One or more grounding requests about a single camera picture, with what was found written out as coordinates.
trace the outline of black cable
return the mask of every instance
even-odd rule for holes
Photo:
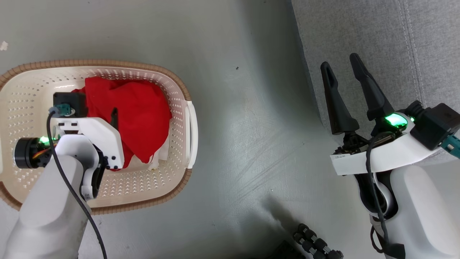
[[[48,139],[50,141],[51,153],[53,154],[57,169],[59,170],[59,173],[61,174],[62,179],[65,182],[65,185],[67,185],[67,188],[69,188],[70,193],[75,198],[75,200],[78,202],[78,205],[80,205],[81,209],[83,210],[86,217],[88,218],[88,221],[90,222],[92,228],[94,229],[94,232],[96,233],[96,237],[98,238],[99,245],[101,246],[102,256],[104,257],[104,259],[107,259],[107,253],[105,252],[104,242],[102,242],[102,237],[101,237],[101,234],[99,233],[98,227],[96,226],[96,223],[94,223],[94,220],[92,219],[91,214],[89,213],[89,211],[87,210],[87,208],[85,207],[81,199],[79,198],[78,194],[75,192],[72,185],[70,185],[69,180],[64,174],[64,170],[62,169],[61,163],[59,162],[58,155],[56,154],[56,149],[54,148],[53,138],[51,135],[51,125],[50,125],[51,118],[53,114],[55,113],[56,113],[55,111],[51,111],[50,114],[48,114],[48,118],[46,119],[46,133],[48,134]]]
[[[370,140],[368,148],[366,150],[366,170],[368,171],[369,181],[370,181],[370,183],[372,185],[372,192],[373,192],[373,196],[374,196],[374,204],[375,204],[375,207],[377,208],[377,215],[379,216],[380,225],[382,227],[383,238],[384,238],[384,240],[385,240],[385,242],[387,244],[390,243],[390,240],[388,238],[388,231],[386,229],[385,219],[384,219],[384,216],[383,216],[382,208],[380,207],[379,198],[377,197],[377,191],[375,190],[375,185],[374,185],[374,182],[372,181],[373,175],[372,175],[372,171],[371,171],[371,150],[375,146],[375,143],[376,143],[377,140],[381,139],[381,137],[383,137],[383,136],[387,136],[387,135],[390,135],[390,134],[392,134],[392,133],[391,132],[380,132],[380,133],[378,133],[375,137],[373,137]]]

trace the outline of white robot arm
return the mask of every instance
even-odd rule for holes
[[[412,165],[444,148],[460,158],[460,114],[445,104],[424,109],[416,101],[395,112],[355,53],[355,78],[375,120],[367,140],[358,134],[338,92],[327,62],[321,65],[332,133],[344,133],[344,145],[331,155],[338,175],[353,175],[362,204],[369,212],[371,240],[388,259],[460,259],[460,233],[438,190],[420,167]],[[375,245],[373,234],[380,242]]]
[[[56,157],[87,215],[60,175],[51,152],[53,146],[38,138],[20,139],[14,151],[17,166],[45,169],[19,211],[4,259],[78,258],[83,233],[91,218],[86,202],[96,198],[105,169],[123,167],[123,149],[116,125],[100,118],[59,115],[56,120],[61,138],[55,146]],[[92,219],[91,223],[98,234]],[[106,258],[102,243],[101,248]]]

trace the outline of gray fabric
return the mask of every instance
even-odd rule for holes
[[[321,120],[329,129],[320,64],[327,61],[339,92],[364,137],[374,122],[354,78],[349,55],[358,53],[395,110],[414,100],[460,111],[460,2],[446,0],[292,0]],[[426,164],[454,157],[440,152]]]

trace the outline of gray floor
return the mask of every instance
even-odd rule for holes
[[[200,146],[185,190],[159,206],[96,216],[110,259],[263,257],[308,224],[346,258],[379,258],[351,177],[306,85],[280,0],[5,0],[0,73],[49,59],[162,65],[191,92]],[[17,211],[0,202],[0,254]],[[88,228],[80,258],[100,258]]]

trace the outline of blue connector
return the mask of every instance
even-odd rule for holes
[[[444,148],[449,154],[460,159],[460,139],[454,135],[450,135],[441,143],[441,147]]]

